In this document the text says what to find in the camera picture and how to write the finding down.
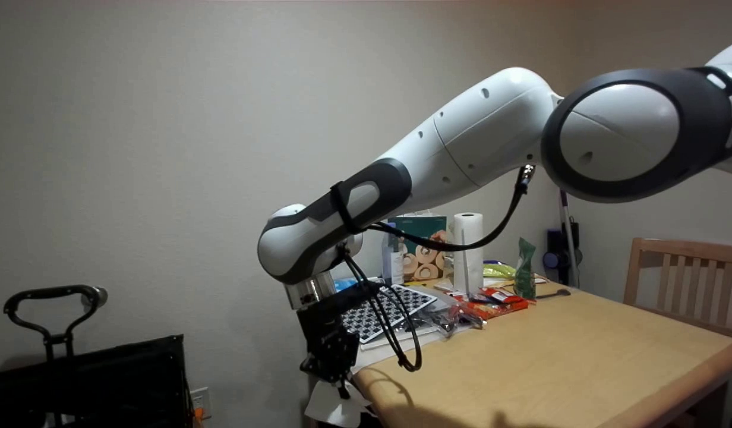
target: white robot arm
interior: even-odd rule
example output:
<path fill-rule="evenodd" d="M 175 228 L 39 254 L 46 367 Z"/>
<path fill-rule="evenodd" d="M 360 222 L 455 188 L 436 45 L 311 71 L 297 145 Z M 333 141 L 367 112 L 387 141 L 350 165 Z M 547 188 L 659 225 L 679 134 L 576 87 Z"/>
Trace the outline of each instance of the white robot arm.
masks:
<path fill-rule="evenodd" d="M 354 359 L 352 346 L 318 340 L 335 328 L 320 325 L 363 303 L 333 298 L 327 272 L 339 248 L 354 252 L 363 227 L 456 201 L 525 162 L 543 162 L 564 190 L 602 202 L 646 197 L 711 168 L 732 171 L 732 45 L 705 67 L 603 75 L 565 100 L 538 75 L 503 69 L 327 195 L 275 212 L 256 254 L 286 285 L 310 353 L 324 359 L 316 376 L 342 380 L 342 354 Z"/>

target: wall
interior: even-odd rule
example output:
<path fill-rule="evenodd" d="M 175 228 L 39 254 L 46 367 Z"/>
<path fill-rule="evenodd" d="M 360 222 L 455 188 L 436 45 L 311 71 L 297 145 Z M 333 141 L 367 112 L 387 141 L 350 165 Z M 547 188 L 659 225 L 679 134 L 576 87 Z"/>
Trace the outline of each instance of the wall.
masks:
<path fill-rule="evenodd" d="M 297 426 L 301 339 L 255 242 L 443 102 L 525 64 L 565 87 L 564 2 L 0 2 L 0 307 L 90 284 L 79 353 L 186 336 L 211 426 Z M 438 212 L 503 212 L 512 177 Z M 490 254 L 543 240 L 539 177 Z M 373 245 L 362 254 L 375 270 Z M 27 307 L 61 326 L 72 304 Z M 0 311 L 0 367 L 39 354 Z"/>
<path fill-rule="evenodd" d="M 585 0 L 576 9 L 572 78 L 626 67 L 697 67 L 732 43 L 732 0 Z M 628 202 L 571 202 L 582 225 L 588 290 L 620 300 L 632 237 L 732 242 L 732 177 L 704 171 Z"/>

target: wooden chair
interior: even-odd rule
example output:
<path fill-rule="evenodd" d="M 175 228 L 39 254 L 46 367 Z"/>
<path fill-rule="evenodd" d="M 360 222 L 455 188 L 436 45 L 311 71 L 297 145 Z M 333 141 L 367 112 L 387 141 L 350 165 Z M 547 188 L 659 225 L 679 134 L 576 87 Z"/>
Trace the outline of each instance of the wooden chair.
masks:
<path fill-rule="evenodd" d="M 732 336 L 732 245 L 635 239 L 626 304 Z"/>

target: wooden table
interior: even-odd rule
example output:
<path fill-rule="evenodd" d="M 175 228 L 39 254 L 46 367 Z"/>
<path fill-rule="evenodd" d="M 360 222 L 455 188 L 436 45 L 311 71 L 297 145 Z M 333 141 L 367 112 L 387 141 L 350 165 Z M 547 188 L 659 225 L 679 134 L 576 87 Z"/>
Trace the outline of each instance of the wooden table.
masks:
<path fill-rule="evenodd" d="M 732 339 L 572 290 L 354 383 L 387 428 L 595 428 L 666 426 L 705 397 L 717 416 L 730 374 Z"/>

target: chair backrest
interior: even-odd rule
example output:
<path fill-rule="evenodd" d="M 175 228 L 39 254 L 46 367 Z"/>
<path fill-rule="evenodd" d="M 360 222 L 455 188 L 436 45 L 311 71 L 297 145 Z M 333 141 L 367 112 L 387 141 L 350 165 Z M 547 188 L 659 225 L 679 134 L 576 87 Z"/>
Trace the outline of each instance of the chair backrest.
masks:
<path fill-rule="evenodd" d="M 626 304 L 732 336 L 732 245 L 635 239 Z"/>

